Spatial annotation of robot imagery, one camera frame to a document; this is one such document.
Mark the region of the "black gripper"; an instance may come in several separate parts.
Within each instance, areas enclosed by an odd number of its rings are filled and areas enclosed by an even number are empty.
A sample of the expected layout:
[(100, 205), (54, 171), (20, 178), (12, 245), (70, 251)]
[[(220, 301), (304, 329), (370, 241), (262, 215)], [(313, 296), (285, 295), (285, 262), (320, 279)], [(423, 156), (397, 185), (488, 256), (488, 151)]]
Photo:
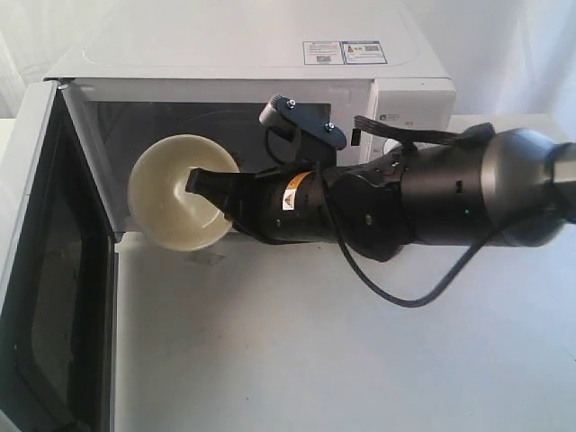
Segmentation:
[(266, 244), (336, 241), (317, 168), (268, 175), (194, 168), (185, 191), (205, 198), (234, 229)]

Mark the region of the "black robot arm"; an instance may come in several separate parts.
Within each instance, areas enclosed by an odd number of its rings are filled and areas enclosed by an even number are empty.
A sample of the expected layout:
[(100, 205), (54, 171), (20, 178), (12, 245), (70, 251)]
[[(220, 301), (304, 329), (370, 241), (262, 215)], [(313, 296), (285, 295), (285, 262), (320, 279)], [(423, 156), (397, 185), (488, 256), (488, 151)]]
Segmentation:
[(379, 262), (408, 244), (539, 247), (575, 220), (575, 146), (484, 123), (356, 166), (196, 168), (185, 189), (269, 245), (343, 240)]

